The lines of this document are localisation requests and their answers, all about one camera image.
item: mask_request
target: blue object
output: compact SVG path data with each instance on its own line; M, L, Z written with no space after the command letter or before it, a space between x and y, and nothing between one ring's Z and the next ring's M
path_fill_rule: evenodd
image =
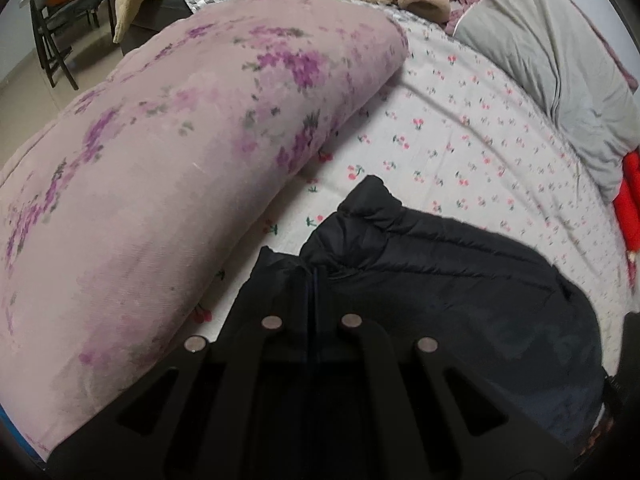
M9 419L9 416L6 414L4 408L0 405L0 424L4 424L6 428L11 433L12 437L18 442L20 447L29 455L29 457L35 462L35 464L44 469L46 466L46 462L41 459L40 455L36 452L31 444L29 444L25 438L20 434L20 431L14 426L14 424Z

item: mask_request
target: purple flower pattern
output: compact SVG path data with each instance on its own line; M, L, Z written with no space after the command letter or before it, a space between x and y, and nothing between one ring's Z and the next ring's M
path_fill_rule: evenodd
M120 82L125 82L133 78L136 74L144 72L155 63L171 56L172 53L190 41L204 38L212 30L221 30L225 25L227 25L227 29L229 29L229 26L233 26L237 22L250 18L250 16L245 16L236 20L229 20L223 23L221 27L218 26L218 22L213 22L190 28L186 31L183 38L165 45L152 60L145 63L141 68L125 74L120 78ZM394 26L400 31L402 41L406 43L406 37L402 29L395 23ZM353 30L351 33L343 28L337 28L335 30L345 41L347 41L347 38L359 40L362 37L362 32L371 32L373 30L372 27L365 23L361 23L359 29L360 30ZM351 58L353 58L355 62L362 62L363 59L361 51L356 46L350 49L351 58L343 57L340 62L329 59L317 50L303 50L302 48L292 50L289 44L290 40L310 37L309 34L296 27L267 27L259 25L249 30L248 34L249 38L247 39L234 38L232 44L238 45L239 48L249 47L249 49L253 51L261 51L256 55L255 61L246 62L242 66L243 70L252 70L258 73L258 77L255 79L256 94L259 94L260 97L258 97L258 95L252 95L252 97L254 97L255 101L261 101L260 103L256 103L254 108L246 112L243 127L247 136L243 139L238 139L236 143L239 148L238 152L243 155L250 155L258 148L257 137L255 134L250 133L250 131L257 126L261 128L261 131L265 131L262 123L280 113L278 104L281 105L282 103L275 103L277 97L274 98L273 95L271 95L270 98L274 100L270 101L270 98L265 99L265 96L262 94L263 88L269 89L270 93L273 92L271 88L273 87L272 83L284 84L284 88L288 88L287 80L282 79L282 73L278 72L278 70L285 69L285 73L292 79L298 91L305 92L308 89L324 84L325 79L331 73L331 69L338 64L342 63L348 69L352 63ZM384 61L386 65L391 64L393 54L393 51L385 53ZM339 110L335 111L331 118L325 117L323 119L323 124L326 123L326 126L328 126L331 131L334 131L338 127L338 124L346 118L345 111L342 109L348 108L348 104L353 100L356 93L350 72L344 72L342 77L346 83L346 92L343 91L344 103L339 107ZM77 102L78 107L74 110L74 114L84 113L94 99L102 94L106 88L106 86L98 86L83 95ZM193 112L203 97L201 94L202 92L197 88L179 89L171 96L165 93L162 95L162 100L159 101L139 102L137 106L134 106L132 116L127 119L127 123L135 124L138 117L146 116L150 118L159 114L165 114L169 111L180 112L186 110ZM66 158L60 162L51 177L49 187L46 191L37 194L30 202L23 204L20 210L14 208L15 210L12 213L13 230L7 241L5 250L5 262L9 270L11 270L15 258L17 258L22 251L30 229L36 225L41 218L55 211L62 190L66 189L78 172L78 169L84 164L100 159L100 152L104 147L102 141L105 137L105 131L113 126L119 114L119 108L105 110L85 133L80 153L73 158L71 162L68 162ZM316 112L307 115L303 121L302 128L295 135L292 145L289 147L280 147L275 157L275 163L278 167L286 168L288 173L293 173L299 169L298 167L305 153L318 148L318 146L313 146L313 144L319 127L320 114L321 111L318 109ZM117 135L118 132L119 130L111 131L111 137ZM183 134L182 132L184 132L184 136L188 134L184 128L180 129L180 132L181 135Z
M98 158L102 149L100 143L101 137L105 133L105 129L118 115L117 108L110 108L100 115L97 121L87 130L82 142L82 150L78 156L68 164L64 158L54 171L48 189L43 194L37 194L26 203L15 219L15 213L10 217L10 225L13 230L9 236L4 252L5 267L11 268L13 261L22 252L25 241L29 235L30 229L38 223L38 220L45 214L55 211L60 199L60 192L66 189L69 182L75 176L78 168L82 164L87 164Z

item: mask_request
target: bed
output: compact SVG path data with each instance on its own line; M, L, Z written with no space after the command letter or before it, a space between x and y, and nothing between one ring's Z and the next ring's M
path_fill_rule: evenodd
M615 373L623 317L636 304L622 235L600 187L552 117L494 62L410 12L384 12L408 39L404 65L286 184L224 263L209 269L212 283L174 341L193 333L214 340L260 247L298 254L350 190L376 174L404 205L504 234L558 266L590 298L603 366ZM636 54L619 52L631 70ZM72 107L86 107L99 91ZM9 312L15 295L5 296Z

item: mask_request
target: red cloth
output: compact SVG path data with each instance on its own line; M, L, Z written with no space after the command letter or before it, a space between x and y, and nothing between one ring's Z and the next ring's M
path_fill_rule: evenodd
M613 201L613 207L616 210L620 230L625 238L626 250L640 251L640 214L626 178L622 180L620 193Z
M640 154L631 152L622 159L622 172L629 184L631 196L640 210Z

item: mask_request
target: wooden chair leg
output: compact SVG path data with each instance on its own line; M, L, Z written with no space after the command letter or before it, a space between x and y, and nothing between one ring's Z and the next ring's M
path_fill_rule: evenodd
M35 1L29 0L29 7L31 10L31 27L33 29L33 41L36 44L36 53L38 54L38 61L40 62L41 69L44 70L45 63L47 62L47 53L44 49L44 42L42 41L42 35L38 31L38 21L35 15L37 11Z
M49 79L49 84L51 85L51 88L55 88L56 82L53 81L53 70L50 69L49 67L45 67L44 72L45 74L47 74L47 79Z
M43 41L44 43L44 53L47 56L47 64L50 65L51 64L51 59L53 58L53 53L51 51L51 49L49 48L49 43L47 43L46 41Z
M111 9L111 2L107 0L107 10L109 13L109 25L111 27L111 39L116 35L116 23L113 19L113 9Z
M78 90L78 84L76 83L76 80L74 79L74 77L71 75L71 72L69 72L69 69L65 64L65 59L62 57L62 54L60 54L60 51L58 50L56 43L53 41L51 32L46 27L46 25L44 27L44 37L47 40L47 43L49 43L49 48L53 51L53 57L58 62L58 65L62 69L62 72L64 72L66 78L69 79L69 82L71 83L71 86L73 87L73 89Z

